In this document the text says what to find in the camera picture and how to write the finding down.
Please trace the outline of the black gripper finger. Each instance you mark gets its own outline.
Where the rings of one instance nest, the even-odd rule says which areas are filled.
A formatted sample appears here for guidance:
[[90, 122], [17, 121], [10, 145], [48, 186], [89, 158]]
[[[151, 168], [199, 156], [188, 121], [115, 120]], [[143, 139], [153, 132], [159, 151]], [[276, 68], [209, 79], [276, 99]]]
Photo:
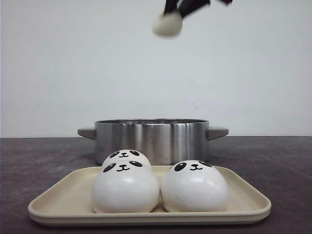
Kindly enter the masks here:
[[176, 11], [178, 2], [179, 0], [166, 0], [163, 14]]
[[184, 18], [206, 5], [210, 5], [209, 0], [183, 0], [179, 6], [179, 12], [181, 17]]

